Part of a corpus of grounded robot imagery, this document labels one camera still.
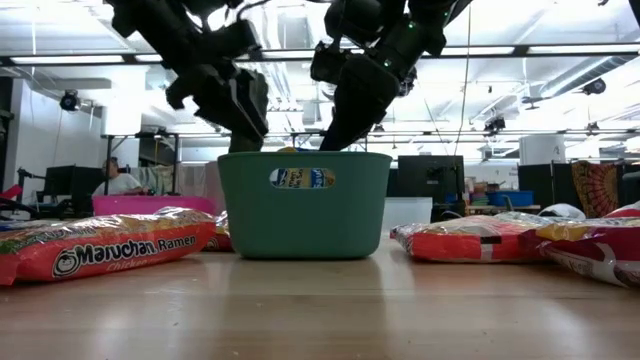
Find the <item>colorful tapestry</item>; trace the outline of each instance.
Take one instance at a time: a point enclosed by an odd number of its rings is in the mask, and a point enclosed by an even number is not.
[[[618,170],[613,164],[579,161],[571,166],[573,183],[587,218],[598,218],[618,208]]]

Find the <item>green basket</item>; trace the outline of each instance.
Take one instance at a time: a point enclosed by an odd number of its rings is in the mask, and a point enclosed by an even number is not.
[[[380,243],[391,157],[376,153],[237,153],[218,159],[233,248],[254,259],[355,259]],[[328,188],[280,188],[277,169],[329,169]]]

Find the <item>pink container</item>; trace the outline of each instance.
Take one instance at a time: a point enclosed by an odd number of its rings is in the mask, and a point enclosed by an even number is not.
[[[215,215],[211,201],[199,196],[94,196],[93,212],[100,215],[151,215],[165,206],[200,210]]]

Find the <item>wall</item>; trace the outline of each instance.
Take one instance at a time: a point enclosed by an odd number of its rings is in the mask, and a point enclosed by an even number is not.
[[[44,176],[51,166],[102,166],[100,118],[62,111],[58,100],[31,91],[25,80],[14,80],[11,111],[3,190],[18,183],[20,167]],[[43,186],[42,180],[27,179],[23,202],[33,201],[33,191]]]

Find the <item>desk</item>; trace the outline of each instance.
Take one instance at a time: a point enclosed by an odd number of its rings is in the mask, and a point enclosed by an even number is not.
[[[509,210],[507,210],[506,206],[470,205],[470,206],[467,206],[467,211],[469,211],[469,214],[474,215],[474,214],[498,214],[498,213],[506,212]],[[514,206],[513,211],[537,214],[538,212],[540,212],[540,205]]]
[[[631,359],[640,293],[553,265],[232,254],[0,289],[0,359]]]

